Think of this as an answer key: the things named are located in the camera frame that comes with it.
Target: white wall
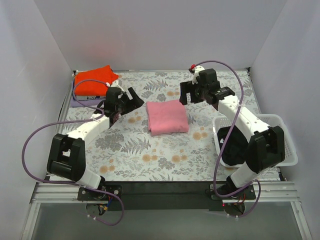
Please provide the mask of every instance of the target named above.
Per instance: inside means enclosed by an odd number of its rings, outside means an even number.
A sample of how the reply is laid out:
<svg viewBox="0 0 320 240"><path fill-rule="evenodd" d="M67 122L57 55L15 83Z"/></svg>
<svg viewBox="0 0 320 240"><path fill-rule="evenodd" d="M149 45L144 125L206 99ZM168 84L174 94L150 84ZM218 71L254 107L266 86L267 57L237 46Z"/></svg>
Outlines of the white wall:
<svg viewBox="0 0 320 240"><path fill-rule="evenodd" d="M320 239L320 2L290 0L252 66L263 113L280 115L299 162L283 168L294 180L313 239Z"/></svg>
<svg viewBox="0 0 320 240"><path fill-rule="evenodd" d="M73 70L250 67L287 0L35 0Z"/></svg>
<svg viewBox="0 0 320 240"><path fill-rule="evenodd" d="M56 121L71 70L33 0L0 0L0 239L20 238L35 181L21 150L36 128ZM44 177L55 128L31 140L27 165Z"/></svg>

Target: red cloth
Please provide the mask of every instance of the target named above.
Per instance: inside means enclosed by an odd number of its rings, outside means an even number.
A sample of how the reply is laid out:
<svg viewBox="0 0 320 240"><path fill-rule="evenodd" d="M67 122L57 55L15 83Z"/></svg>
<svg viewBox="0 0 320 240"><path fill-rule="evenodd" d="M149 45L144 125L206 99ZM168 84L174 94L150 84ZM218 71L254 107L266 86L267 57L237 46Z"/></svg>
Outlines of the red cloth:
<svg viewBox="0 0 320 240"><path fill-rule="evenodd" d="M146 103L151 136L189 131L185 106L179 100Z"/></svg>
<svg viewBox="0 0 320 240"><path fill-rule="evenodd" d="M110 83L110 85L118 79L118 75L113 73L110 66L104 66L90 71L79 72L74 79L74 84L86 79L94 79L103 83ZM80 84L75 89L75 95L77 96L105 96L108 87L98 82L86 81Z"/></svg>

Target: purple cloth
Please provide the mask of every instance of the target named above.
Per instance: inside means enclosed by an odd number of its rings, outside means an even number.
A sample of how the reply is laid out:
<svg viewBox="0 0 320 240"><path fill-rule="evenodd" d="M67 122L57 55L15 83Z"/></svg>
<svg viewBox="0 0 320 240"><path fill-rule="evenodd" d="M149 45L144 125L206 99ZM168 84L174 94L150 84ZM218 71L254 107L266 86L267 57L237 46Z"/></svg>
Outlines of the purple cloth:
<svg viewBox="0 0 320 240"><path fill-rule="evenodd" d="M91 100L82 100L79 101L85 105L88 106L96 106L98 105L101 101L105 100L105 97L101 97L101 98L96 98L96 99L91 99ZM74 100L74 98L72 97L70 100L70 107L71 108L78 108L78 107L83 107L80 103L78 103L76 100Z"/></svg>

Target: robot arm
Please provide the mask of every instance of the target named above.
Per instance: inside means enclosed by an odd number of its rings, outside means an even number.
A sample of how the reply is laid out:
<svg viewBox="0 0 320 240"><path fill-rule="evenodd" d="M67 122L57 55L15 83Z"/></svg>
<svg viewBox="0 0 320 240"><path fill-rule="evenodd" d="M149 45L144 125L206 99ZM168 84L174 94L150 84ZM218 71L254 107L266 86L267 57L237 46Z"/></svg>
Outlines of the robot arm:
<svg viewBox="0 0 320 240"><path fill-rule="evenodd" d="M235 93L229 87L220 87L214 69L197 66L191 72L194 73L193 80L180 84L180 102L186 105L187 93L190 93L191 103L206 101L233 121L239 107ZM284 132L279 126L269 126L245 106L241 107L235 126L245 136L248 147L244 152L245 162L227 178L225 185L217 189L222 195L236 191L254 180L261 171L285 159Z"/></svg>
<svg viewBox="0 0 320 240"><path fill-rule="evenodd" d="M105 100L98 104L102 108L104 116L96 110L92 121L82 124L77 129L67 134L56 134L52 139L47 171L51 174L69 179L92 189L98 189L104 182L104 178L86 167L86 144L92 142L100 133L109 129L119 118L141 107L141 100L132 87L128 89L132 96L129 99L127 93L117 84L109 87Z"/></svg>

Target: table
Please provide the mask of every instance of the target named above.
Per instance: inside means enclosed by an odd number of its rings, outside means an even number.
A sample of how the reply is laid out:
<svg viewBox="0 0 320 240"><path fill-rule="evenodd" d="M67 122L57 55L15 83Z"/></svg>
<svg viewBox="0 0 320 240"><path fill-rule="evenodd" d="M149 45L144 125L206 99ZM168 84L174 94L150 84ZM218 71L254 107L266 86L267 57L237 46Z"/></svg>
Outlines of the table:
<svg viewBox="0 0 320 240"><path fill-rule="evenodd" d="M248 72L237 71L244 87L244 104L253 113L260 113ZM133 87L145 101L164 102L180 97L180 82L190 81L187 71L120 72L119 84ZM230 71L218 71L221 87L230 87L238 97L241 91ZM146 103L139 109L121 116L107 131L86 146L89 169L107 181L210 181L218 157L212 120L223 116L205 102L185 106L189 132L151 137L148 130ZM67 120L87 119L93 110L86 107L69 108ZM63 127L66 134L80 123ZM225 181L234 168L219 166L217 180ZM279 181L278 169L273 167L259 176L262 181Z"/></svg>

